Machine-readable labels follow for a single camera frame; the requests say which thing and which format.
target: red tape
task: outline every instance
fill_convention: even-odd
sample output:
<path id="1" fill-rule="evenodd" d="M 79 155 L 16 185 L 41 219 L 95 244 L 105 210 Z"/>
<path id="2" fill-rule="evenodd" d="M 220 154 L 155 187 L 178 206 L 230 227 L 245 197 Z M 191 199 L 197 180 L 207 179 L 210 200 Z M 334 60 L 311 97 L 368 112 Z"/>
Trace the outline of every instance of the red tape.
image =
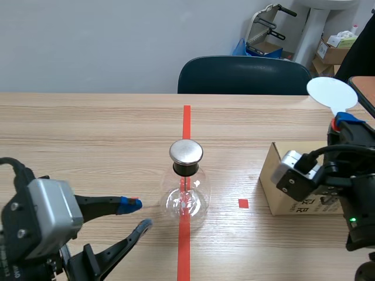
<path id="1" fill-rule="evenodd" d="M 191 106 L 183 107 L 183 127 L 182 138 L 191 137 Z M 181 178 L 181 192 L 185 190 L 185 180 Z M 186 181 L 186 190 L 190 190 L 190 178 Z M 190 214 L 187 208 L 184 208 L 180 215 L 178 228 L 178 259 L 177 259 L 177 281 L 190 281 Z"/>

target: metal lid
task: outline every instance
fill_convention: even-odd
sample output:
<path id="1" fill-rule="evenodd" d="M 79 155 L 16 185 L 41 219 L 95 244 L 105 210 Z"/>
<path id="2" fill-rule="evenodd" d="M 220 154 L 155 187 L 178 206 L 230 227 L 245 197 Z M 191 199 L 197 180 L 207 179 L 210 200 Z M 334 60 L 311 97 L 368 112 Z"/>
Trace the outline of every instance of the metal lid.
<path id="1" fill-rule="evenodd" d="M 181 139 L 171 146 L 169 156 L 179 165 L 191 166 L 202 159 L 203 148 L 191 139 Z"/>

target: white paddle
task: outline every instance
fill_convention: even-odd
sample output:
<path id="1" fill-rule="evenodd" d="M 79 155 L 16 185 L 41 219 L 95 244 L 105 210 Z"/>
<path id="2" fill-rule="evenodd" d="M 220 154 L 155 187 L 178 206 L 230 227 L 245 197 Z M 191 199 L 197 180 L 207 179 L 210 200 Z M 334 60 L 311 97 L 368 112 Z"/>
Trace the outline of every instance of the white paddle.
<path id="1" fill-rule="evenodd" d="M 358 96 L 351 86 L 330 77 L 312 79 L 307 84 L 307 92 L 318 103 L 329 107 L 334 116 L 338 112 L 346 112 L 358 102 Z"/>

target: black chair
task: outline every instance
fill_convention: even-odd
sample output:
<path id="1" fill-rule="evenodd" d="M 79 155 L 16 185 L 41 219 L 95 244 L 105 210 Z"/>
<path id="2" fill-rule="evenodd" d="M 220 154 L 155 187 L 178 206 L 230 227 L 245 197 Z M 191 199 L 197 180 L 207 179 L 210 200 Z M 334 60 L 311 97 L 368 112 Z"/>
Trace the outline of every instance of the black chair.
<path id="1" fill-rule="evenodd" d="M 179 94 L 308 95 L 310 72 L 291 61 L 263 57 L 199 57 L 183 67 Z"/>

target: cardboard box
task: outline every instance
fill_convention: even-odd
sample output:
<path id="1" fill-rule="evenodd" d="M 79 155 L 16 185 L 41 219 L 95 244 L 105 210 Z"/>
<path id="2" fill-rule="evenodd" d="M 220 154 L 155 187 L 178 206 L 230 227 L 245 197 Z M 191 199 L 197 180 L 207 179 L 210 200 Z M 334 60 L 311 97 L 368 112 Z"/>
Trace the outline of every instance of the cardboard box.
<path id="1" fill-rule="evenodd" d="M 312 68 L 310 69 L 313 77 L 334 77 L 339 71 L 340 66 L 332 64 L 324 64 L 316 56 L 312 61 Z"/>
<path id="2" fill-rule="evenodd" d="M 322 196 L 311 195 L 303 202 L 297 202 L 287 196 L 271 181 L 271 176 L 280 164 L 281 159 L 289 150 L 295 150 L 300 154 L 309 153 L 312 150 L 327 145 L 327 141 L 313 142 L 273 142 L 268 151 L 260 174 L 260 182 L 263 186 L 268 205 L 272 215 L 317 215 L 317 214 L 342 214 L 340 202 L 331 206 L 322 205 Z M 323 157 L 318 159 L 322 164 Z"/>
<path id="3" fill-rule="evenodd" d="M 270 57 L 272 59 L 279 59 L 282 55 L 282 47 L 269 42 L 249 45 L 246 51 L 255 57 Z"/>
<path id="4" fill-rule="evenodd" d="M 323 39 L 320 40 L 316 51 L 317 57 L 324 64 L 342 64 L 350 48 L 338 49 L 328 45 Z"/>
<path id="5" fill-rule="evenodd" d="M 351 48 L 356 40 L 357 40 L 357 37 L 340 38 L 335 35 L 332 35 L 328 39 L 327 44 L 338 49 Z"/>

